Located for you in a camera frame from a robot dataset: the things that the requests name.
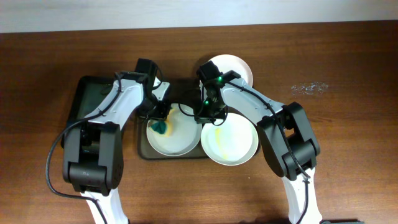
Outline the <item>white plate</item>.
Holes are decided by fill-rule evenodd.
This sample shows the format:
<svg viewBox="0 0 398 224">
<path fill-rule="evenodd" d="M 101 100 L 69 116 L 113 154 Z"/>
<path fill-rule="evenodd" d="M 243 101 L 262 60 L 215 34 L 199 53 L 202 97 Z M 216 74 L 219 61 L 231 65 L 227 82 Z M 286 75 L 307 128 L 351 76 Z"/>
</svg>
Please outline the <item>white plate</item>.
<svg viewBox="0 0 398 224">
<path fill-rule="evenodd" d="M 259 147 L 259 137 L 252 122 L 236 113 L 230 113 L 219 126 L 204 125 L 200 141 L 206 155 L 224 166 L 244 164 Z"/>
</svg>

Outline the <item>yellow green sponge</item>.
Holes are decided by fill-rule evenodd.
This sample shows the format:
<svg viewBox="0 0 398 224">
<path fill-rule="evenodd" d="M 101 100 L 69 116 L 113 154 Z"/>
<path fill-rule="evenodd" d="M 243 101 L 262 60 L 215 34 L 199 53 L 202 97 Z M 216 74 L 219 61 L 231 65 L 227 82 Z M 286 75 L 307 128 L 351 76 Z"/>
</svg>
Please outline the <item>yellow green sponge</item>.
<svg viewBox="0 0 398 224">
<path fill-rule="evenodd" d="M 158 120 L 158 121 L 154 121 L 150 126 L 149 129 L 155 133 L 158 134 L 159 136 L 164 136 L 164 137 L 168 137 L 171 135 L 172 133 L 172 121 L 171 121 L 171 117 L 172 114 L 174 113 L 174 109 L 172 108 L 169 111 L 169 114 L 167 115 L 165 120 Z"/>
</svg>

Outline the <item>cream plate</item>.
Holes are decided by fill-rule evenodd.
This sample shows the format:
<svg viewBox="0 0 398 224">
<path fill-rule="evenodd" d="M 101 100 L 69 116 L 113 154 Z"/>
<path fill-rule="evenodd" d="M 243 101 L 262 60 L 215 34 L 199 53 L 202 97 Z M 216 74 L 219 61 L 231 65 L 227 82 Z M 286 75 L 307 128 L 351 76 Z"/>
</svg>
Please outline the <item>cream plate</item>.
<svg viewBox="0 0 398 224">
<path fill-rule="evenodd" d="M 221 73 L 226 73 L 230 70 L 238 73 L 250 87 L 253 87 L 254 79 L 252 71 L 243 59 L 235 55 L 222 54 L 217 55 L 208 61 L 213 62 Z"/>
</svg>

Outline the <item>grey plate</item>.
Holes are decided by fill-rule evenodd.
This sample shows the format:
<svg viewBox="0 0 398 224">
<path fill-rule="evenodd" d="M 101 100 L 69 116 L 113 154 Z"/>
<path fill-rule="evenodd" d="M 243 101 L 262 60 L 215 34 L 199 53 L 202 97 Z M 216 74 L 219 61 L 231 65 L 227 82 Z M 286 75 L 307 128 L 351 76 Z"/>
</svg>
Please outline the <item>grey plate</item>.
<svg viewBox="0 0 398 224">
<path fill-rule="evenodd" d="M 202 125 L 198 124 L 193 117 L 187 116 L 192 114 L 193 109 L 187 105 L 172 103 L 172 133 L 168 137 L 159 136 L 153 133 L 149 126 L 155 121 L 150 120 L 147 124 L 147 139 L 150 145 L 159 153 L 165 156 L 181 156 L 190 152 L 199 142 Z"/>
</svg>

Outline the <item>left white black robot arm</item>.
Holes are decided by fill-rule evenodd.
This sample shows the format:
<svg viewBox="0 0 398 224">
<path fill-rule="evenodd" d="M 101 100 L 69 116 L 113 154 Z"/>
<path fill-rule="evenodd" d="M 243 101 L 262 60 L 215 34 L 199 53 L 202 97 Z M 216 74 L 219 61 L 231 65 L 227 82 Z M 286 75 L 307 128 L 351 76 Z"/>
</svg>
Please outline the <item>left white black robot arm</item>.
<svg viewBox="0 0 398 224">
<path fill-rule="evenodd" d="M 129 223 L 118 185 L 123 159 L 123 127 L 135 110 L 164 119 L 170 83 L 150 72 L 115 74 L 110 92 L 82 119 L 63 131 L 63 178 L 86 200 L 96 223 Z"/>
</svg>

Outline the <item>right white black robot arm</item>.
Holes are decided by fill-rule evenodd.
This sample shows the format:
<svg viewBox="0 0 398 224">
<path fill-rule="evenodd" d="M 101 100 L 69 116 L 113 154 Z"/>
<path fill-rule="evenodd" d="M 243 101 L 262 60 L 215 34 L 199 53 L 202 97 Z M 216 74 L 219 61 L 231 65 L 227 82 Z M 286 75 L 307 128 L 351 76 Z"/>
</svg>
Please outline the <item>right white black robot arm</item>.
<svg viewBox="0 0 398 224">
<path fill-rule="evenodd" d="M 291 223 L 321 223 L 313 178 L 320 146 L 302 106 L 284 105 L 253 89 L 236 72 L 200 67 L 201 103 L 194 118 L 203 124 L 201 145 L 219 164 L 240 165 L 262 147 L 281 177 Z"/>
</svg>

